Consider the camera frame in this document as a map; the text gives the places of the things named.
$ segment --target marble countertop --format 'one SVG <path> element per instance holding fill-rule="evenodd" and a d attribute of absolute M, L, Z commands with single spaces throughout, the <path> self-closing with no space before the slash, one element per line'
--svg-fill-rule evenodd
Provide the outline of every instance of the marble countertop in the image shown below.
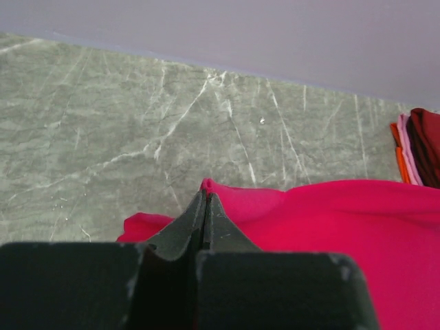
<path fill-rule="evenodd" d="M 0 84 L 2 243 L 114 241 L 136 212 L 177 216 L 204 177 L 400 178 L 402 104 L 9 34 Z"/>

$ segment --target dark brown cloth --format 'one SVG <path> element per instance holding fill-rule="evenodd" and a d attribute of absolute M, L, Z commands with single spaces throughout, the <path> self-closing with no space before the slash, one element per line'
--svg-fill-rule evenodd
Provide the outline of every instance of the dark brown cloth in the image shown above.
<path fill-rule="evenodd" d="M 406 130 L 423 184 L 440 188 L 440 115 L 413 109 Z"/>

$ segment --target orange cloth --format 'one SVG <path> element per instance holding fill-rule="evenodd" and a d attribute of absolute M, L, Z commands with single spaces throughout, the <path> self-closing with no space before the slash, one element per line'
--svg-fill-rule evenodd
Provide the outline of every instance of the orange cloth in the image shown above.
<path fill-rule="evenodd" d="M 401 180 L 410 184 L 410 175 L 408 174 L 408 170 L 406 169 L 404 155 L 402 154 L 402 142 L 400 141 L 399 131 L 397 130 L 397 123 L 392 122 L 390 124 L 391 133 L 393 134 L 394 140 L 396 141 L 396 159 L 397 165 L 399 166 Z"/>

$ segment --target magenta fabric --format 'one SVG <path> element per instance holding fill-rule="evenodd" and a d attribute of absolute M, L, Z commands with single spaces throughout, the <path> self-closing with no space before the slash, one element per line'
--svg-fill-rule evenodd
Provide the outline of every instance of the magenta fabric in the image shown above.
<path fill-rule="evenodd" d="M 408 122 L 408 120 L 409 115 L 406 115 L 405 113 L 399 115 L 399 118 L 397 120 L 397 130 L 399 131 L 399 137 L 403 151 L 402 155 L 404 156 L 406 170 L 408 171 L 411 183 L 423 186 L 424 183 L 422 182 L 419 171 L 417 170 L 417 167 L 415 165 L 414 156 L 411 152 L 411 142 L 408 137 L 408 132 L 406 131 L 406 123 Z"/>
<path fill-rule="evenodd" d="M 312 184 L 287 192 L 205 179 L 226 214 L 265 251 L 337 252 L 366 277 L 381 328 L 440 325 L 440 190 L 391 181 Z M 138 213 L 119 241 L 143 241 L 172 221 Z"/>

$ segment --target dark red cloth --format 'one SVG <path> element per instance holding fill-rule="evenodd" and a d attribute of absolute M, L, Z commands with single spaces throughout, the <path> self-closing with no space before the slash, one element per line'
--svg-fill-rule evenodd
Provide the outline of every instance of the dark red cloth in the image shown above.
<path fill-rule="evenodd" d="M 287 192 L 205 179 L 226 214 L 265 251 L 339 252 L 363 270 L 382 329 L 440 325 L 440 190 L 391 181 L 312 184 Z M 138 213 L 119 241 L 143 241 L 172 221 Z"/>
<path fill-rule="evenodd" d="M 423 183 L 440 188 L 440 115 L 413 109 L 406 130 Z"/>

